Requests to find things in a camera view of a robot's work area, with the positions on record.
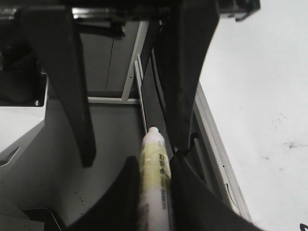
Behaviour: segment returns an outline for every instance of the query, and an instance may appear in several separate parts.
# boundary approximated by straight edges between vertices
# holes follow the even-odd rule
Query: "metal frame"
[[[215,174],[223,180],[223,185],[219,185],[220,190],[228,192],[228,201],[225,202],[231,205],[234,212],[251,222],[248,207],[200,83],[197,87],[193,111],[212,166],[218,166],[219,171]]]
[[[138,56],[138,57],[139,57],[139,59],[138,59],[138,61],[135,61],[134,67],[135,67],[135,74],[136,74],[139,100],[140,100],[140,106],[141,106],[143,126],[144,126],[145,133],[147,133],[148,129],[147,129],[147,126],[146,126],[146,119],[145,119],[145,112],[144,112],[144,107],[143,107],[143,99],[142,99],[142,91],[141,91],[142,80],[143,80],[143,70],[142,70],[142,65],[141,65],[141,61],[140,61],[140,56]]]
[[[37,2],[37,4],[33,3],[28,3],[30,6],[35,6],[35,5],[41,5],[41,3]],[[13,20],[15,18],[15,13],[16,11],[22,7],[25,6],[24,3],[15,3],[12,6],[6,4],[4,5],[4,8],[0,9],[0,19],[2,20]],[[232,0],[224,0],[224,1],[218,1],[218,6],[219,6],[219,13],[222,17],[234,17],[236,21],[242,21],[257,10],[260,9],[260,1],[259,0],[246,0],[246,1],[241,1],[240,3],[237,3]],[[166,3],[165,6],[161,6],[159,10],[154,10],[151,8],[145,7],[144,12],[151,13],[153,16],[167,16],[169,13],[170,5]],[[137,14],[141,16],[142,18],[151,18],[150,14],[144,14],[144,12],[139,12],[140,14]],[[72,13],[74,16],[74,19],[77,20],[97,20],[97,19],[110,19],[115,18],[118,20],[121,20],[124,18],[127,19],[134,19],[135,15],[129,14],[126,11],[122,11],[117,9],[115,6],[113,7],[72,7]]]
[[[134,80],[134,65],[135,65],[134,63],[135,61],[138,60],[138,55],[140,55],[142,52],[142,48],[143,48],[143,44],[145,41],[146,33],[148,31],[148,27],[149,27],[149,22],[141,21],[139,24],[136,41],[135,41],[134,49],[131,55],[125,85],[123,88],[123,94],[122,94],[123,101],[127,101],[129,98],[130,89],[131,89],[131,86]]]
[[[139,99],[127,99],[123,101],[121,98],[109,97],[88,97],[89,103],[114,103],[114,104],[140,104]]]

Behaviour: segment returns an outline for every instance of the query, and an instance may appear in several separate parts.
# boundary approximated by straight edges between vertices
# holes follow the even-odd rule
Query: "gray panel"
[[[138,105],[91,105],[97,156],[82,168],[73,133],[58,100],[49,100],[46,125],[0,188],[19,208],[48,207],[70,224],[107,191],[143,137]]]
[[[14,217],[14,218],[22,218],[22,219],[30,219],[28,216],[23,213],[16,205],[14,205],[9,200],[3,198],[0,195],[0,215]]]
[[[44,231],[44,223],[0,215],[0,230],[2,231]]]
[[[106,89],[109,63],[112,50],[112,38],[81,34],[88,91]]]
[[[122,91],[134,48],[139,22],[129,22],[125,26],[125,37],[114,41],[110,62],[107,90]]]

